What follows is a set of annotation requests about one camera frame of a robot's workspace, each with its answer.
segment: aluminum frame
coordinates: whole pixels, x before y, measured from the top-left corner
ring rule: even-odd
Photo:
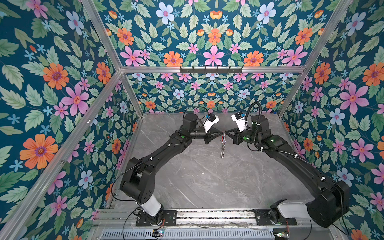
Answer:
[[[24,197],[24,201],[22,201],[11,218],[3,226],[0,231],[0,239],[15,239],[17,237],[21,228],[32,216],[41,199],[47,193],[50,186],[50,184],[47,183],[54,182],[56,176],[63,168],[64,163],[72,154],[76,145],[88,129],[89,123],[96,117],[100,108],[105,103],[105,100],[109,97],[110,92],[120,80],[120,77],[121,72],[116,72],[104,86],[99,96],[81,118],[72,133],[65,140],[59,151],[44,169],[43,173],[39,176],[33,187],[28,191],[28,194]]]
[[[329,18],[323,33],[321,34],[318,42],[316,43],[316,46],[311,51],[309,57],[307,58],[307,61],[304,64],[304,68],[305,68],[304,72],[297,77],[295,83],[293,84],[291,90],[289,91],[287,97],[285,98],[284,103],[278,112],[279,117],[281,118],[283,117],[286,109],[288,108],[288,105],[291,104],[294,96],[296,95],[297,91],[300,89],[301,84],[303,83],[305,78],[308,76],[308,73],[310,72],[312,66],[315,64],[321,51],[327,44],[329,38],[331,37],[332,33],[336,29],[337,25],[340,23],[341,18],[346,13],[350,4],[351,4],[351,0],[340,0],[339,3],[337,4],[335,11],[332,13],[331,17]]]

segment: small blue flower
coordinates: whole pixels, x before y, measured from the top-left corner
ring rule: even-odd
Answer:
[[[20,121],[18,120],[18,119],[20,119],[20,117],[16,117],[15,114],[12,114],[12,117],[8,117],[7,119],[10,120],[10,121],[12,121],[12,122],[11,122],[12,125],[14,125],[15,122],[16,122],[16,123],[20,123]]]
[[[83,71],[81,72],[81,74],[83,75],[83,77],[86,77],[88,75],[88,73],[85,71],[85,69],[83,69]]]
[[[60,189],[56,188],[56,191],[53,193],[56,197],[60,195]]]
[[[25,50],[25,53],[26,53],[26,54],[24,55],[24,57],[29,58],[30,61],[32,61],[32,59],[36,59],[36,58],[34,57],[34,55],[35,55],[34,52],[29,53],[28,50]]]
[[[227,16],[223,16],[223,19],[221,19],[221,21],[226,23],[228,21],[228,15]]]
[[[118,16],[118,18],[120,18],[120,20],[121,20],[121,21],[123,21],[123,20],[124,20],[124,17],[125,17],[124,15],[122,15],[121,13],[119,13],[119,16]]]
[[[70,178],[68,178],[67,180],[64,181],[65,185],[64,187],[69,187],[70,183],[72,182],[72,180]]]
[[[53,108],[50,108],[49,106],[47,106],[47,108],[44,109],[43,112],[47,113],[47,116],[49,116],[50,114],[52,114],[52,110]]]
[[[209,21],[210,21],[210,20],[209,20],[209,16],[204,16],[203,21],[205,21],[205,23],[209,22]]]
[[[15,171],[15,172],[17,172],[17,170],[18,170],[19,168],[23,168],[23,166],[22,166],[23,161],[20,161],[20,162],[19,162],[17,159],[15,159],[14,163],[15,163],[15,164],[12,164],[11,166],[9,166],[9,168],[14,168],[14,171]]]
[[[104,17],[105,17],[105,20],[108,21],[108,23],[112,21],[109,15],[104,15]]]
[[[46,51],[46,49],[44,49],[44,45],[36,44],[36,46],[38,47],[37,51],[41,53],[44,53]]]

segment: wall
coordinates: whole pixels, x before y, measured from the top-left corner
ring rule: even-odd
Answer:
[[[79,1],[3,1],[0,20],[3,33],[0,136],[4,139],[0,144],[1,228],[92,105],[114,69]],[[52,78],[59,81],[55,84]],[[71,107],[72,91],[79,92],[76,91],[79,84],[86,81],[80,107]],[[92,212],[103,207],[106,191],[119,166],[121,152],[113,152],[111,140],[119,138],[120,149],[124,151],[135,126],[136,114],[119,87],[79,143],[79,157],[64,165],[55,187],[23,229],[21,239],[55,239],[61,235],[57,238],[69,236],[68,239],[79,240],[75,234],[77,228],[72,228],[78,221],[84,223],[82,228],[81,223],[77,225],[77,235],[85,238]],[[128,107],[124,114],[120,110],[122,101]],[[114,110],[114,116],[106,115],[104,108],[109,107]],[[86,141],[95,144],[94,152],[89,155],[84,154]],[[35,157],[35,150],[40,150],[42,156]],[[94,177],[93,185],[87,189],[79,186],[84,171],[91,171]],[[51,217],[59,196],[63,200],[67,197],[67,206],[62,205],[61,214],[56,212]]]
[[[354,1],[285,114],[298,151],[351,187],[351,237],[381,239],[384,155],[382,1]]]

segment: vent grille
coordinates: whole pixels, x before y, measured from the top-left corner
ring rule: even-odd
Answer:
[[[125,229],[125,239],[155,239],[152,229]],[[275,239],[270,230],[236,229],[166,229],[161,239]],[[121,229],[105,229],[102,240],[123,239]]]

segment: cable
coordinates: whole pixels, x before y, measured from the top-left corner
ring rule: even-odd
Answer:
[[[127,220],[128,218],[131,216],[131,214],[135,215],[134,212],[137,210],[137,209],[140,209],[141,207],[137,207],[135,208],[127,217],[127,219],[125,220],[124,222],[124,225],[122,226],[122,238],[125,240],[125,237],[124,237],[124,227],[125,227],[125,224],[127,223]]]

